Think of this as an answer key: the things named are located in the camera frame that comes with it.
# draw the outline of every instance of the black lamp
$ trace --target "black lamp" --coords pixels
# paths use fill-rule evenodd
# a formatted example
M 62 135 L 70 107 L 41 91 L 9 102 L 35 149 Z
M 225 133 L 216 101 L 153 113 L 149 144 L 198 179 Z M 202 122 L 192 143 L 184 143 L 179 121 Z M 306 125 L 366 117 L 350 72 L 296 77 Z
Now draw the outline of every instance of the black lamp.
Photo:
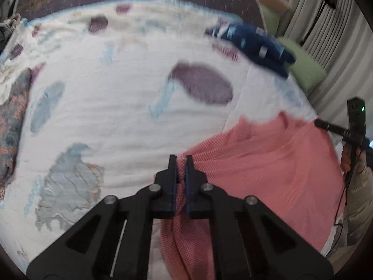
M 318 14 L 316 15 L 316 18 L 315 20 L 313 21 L 312 23 L 312 26 L 310 28 L 310 30 L 308 31 L 308 33 L 305 35 L 305 37 L 303 38 L 303 40 L 301 41 L 301 46 L 303 46 L 303 44 L 306 42 L 306 40 L 308 39 L 308 37 L 310 36 L 313 28 L 315 27 L 318 19 L 320 18 L 321 16 L 321 13 L 323 12 L 324 10 L 324 7 L 325 5 L 329 5 L 332 9 L 336 9 L 337 8 L 337 0 L 323 0 L 323 3 L 322 3 L 322 6 L 319 8 L 318 10 Z

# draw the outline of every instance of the person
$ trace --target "person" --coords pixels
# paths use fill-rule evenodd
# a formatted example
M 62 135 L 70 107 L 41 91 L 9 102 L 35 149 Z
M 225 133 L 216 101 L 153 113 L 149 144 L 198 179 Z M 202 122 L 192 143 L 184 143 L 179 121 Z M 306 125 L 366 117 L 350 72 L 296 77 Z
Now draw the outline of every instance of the person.
M 346 191 L 347 202 L 343 216 L 343 231 L 346 234 L 345 237 L 339 237 L 346 243 L 339 248 L 337 243 L 327 256 L 335 273 L 342 268 L 356 250 L 373 219 L 373 172 L 367 165 L 365 151 L 361 152 L 358 148 L 356 155 L 359 157 L 356 173 Z M 351 158 L 346 145 L 342 150 L 341 169 L 344 173 L 351 170 Z

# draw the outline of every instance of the orange pillow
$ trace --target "orange pillow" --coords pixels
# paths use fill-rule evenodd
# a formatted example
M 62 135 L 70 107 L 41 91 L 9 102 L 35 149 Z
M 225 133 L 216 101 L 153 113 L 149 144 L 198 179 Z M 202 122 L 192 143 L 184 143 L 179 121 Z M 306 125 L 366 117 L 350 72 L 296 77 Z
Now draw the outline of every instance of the orange pillow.
M 259 0 L 259 2 L 281 15 L 286 11 L 291 10 L 291 7 L 286 0 Z

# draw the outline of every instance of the folded red cloth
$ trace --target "folded red cloth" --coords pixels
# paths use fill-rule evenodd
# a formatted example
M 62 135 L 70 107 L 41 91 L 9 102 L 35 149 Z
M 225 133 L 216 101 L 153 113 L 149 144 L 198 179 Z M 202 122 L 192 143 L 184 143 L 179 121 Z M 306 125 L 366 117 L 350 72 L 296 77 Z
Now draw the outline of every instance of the folded red cloth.
M 184 177 L 185 156 L 195 168 L 229 195 L 257 196 L 318 251 L 326 243 L 344 188 L 339 163 L 328 134 L 313 122 L 280 113 L 267 124 L 245 118 L 230 131 L 186 151 L 178 159 Z M 184 184 L 177 192 L 177 216 L 162 222 L 163 256 L 171 276 L 214 279 L 207 220 L 185 213 Z M 344 201 L 339 213 L 344 209 Z

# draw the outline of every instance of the mattress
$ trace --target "mattress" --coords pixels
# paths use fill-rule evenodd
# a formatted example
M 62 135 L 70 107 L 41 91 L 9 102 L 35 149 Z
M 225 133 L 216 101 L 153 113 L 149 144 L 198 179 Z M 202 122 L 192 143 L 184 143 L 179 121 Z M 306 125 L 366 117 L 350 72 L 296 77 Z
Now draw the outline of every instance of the mattress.
M 259 123 L 281 110 L 317 116 L 291 75 L 280 78 L 204 36 L 221 20 L 240 18 L 179 0 L 113 0 L 23 21 L 1 62 L 9 83 L 26 67 L 38 75 L 0 202 L 0 243 L 23 272 L 106 195 L 133 195 L 170 154 L 232 128 L 240 116 Z M 19 54 L 10 60 L 14 47 Z M 203 68 L 219 94 L 186 87 L 180 67 L 186 75 Z M 155 220 L 149 279 L 170 279 L 159 228 Z M 332 241 L 333 229 L 325 253 Z

